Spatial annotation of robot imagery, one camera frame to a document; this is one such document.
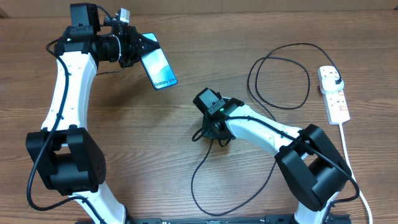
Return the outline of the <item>blue smartphone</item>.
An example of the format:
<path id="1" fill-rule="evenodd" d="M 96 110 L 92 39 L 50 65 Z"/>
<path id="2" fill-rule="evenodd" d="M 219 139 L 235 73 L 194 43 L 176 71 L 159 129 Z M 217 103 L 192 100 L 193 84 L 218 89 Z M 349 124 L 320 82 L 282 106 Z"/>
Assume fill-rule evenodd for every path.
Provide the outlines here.
<path id="1" fill-rule="evenodd" d="M 161 48 L 141 57 L 141 62 L 155 90 L 176 85 L 178 80 Z"/>

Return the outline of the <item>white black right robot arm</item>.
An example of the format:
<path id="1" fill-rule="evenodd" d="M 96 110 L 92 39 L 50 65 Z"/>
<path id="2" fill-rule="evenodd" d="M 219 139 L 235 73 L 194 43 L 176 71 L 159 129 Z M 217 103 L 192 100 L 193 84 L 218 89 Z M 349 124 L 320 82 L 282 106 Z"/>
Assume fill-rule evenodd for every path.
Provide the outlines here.
<path id="1" fill-rule="evenodd" d="M 255 112 L 236 98 L 205 88 L 193 100 L 203 124 L 192 137 L 218 140 L 224 146 L 245 139 L 274 157 L 298 200 L 293 223 L 328 223 L 337 195 L 352 180 L 351 169 L 325 132 L 314 124 L 295 128 Z"/>

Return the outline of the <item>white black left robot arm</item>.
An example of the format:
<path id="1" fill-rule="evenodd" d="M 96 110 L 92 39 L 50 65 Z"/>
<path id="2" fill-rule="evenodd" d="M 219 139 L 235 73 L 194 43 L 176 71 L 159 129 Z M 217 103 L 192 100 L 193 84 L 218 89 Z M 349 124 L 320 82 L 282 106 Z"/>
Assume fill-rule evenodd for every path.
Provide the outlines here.
<path id="1" fill-rule="evenodd" d="M 97 4 L 72 4 L 71 25 L 47 44 L 57 60 L 55 89 L 40 131 L 29 133 L 25 145 L 34 163 L 31 174 L 64 202 L 78 202 L 93 223 L 132 223 L 105 181 L 104 154 L 87 130 L 90 90 L 101 61 L 131 67 L 159 44 L 129 25 L 127 9 L 104 19 L 100 10 Z"/>

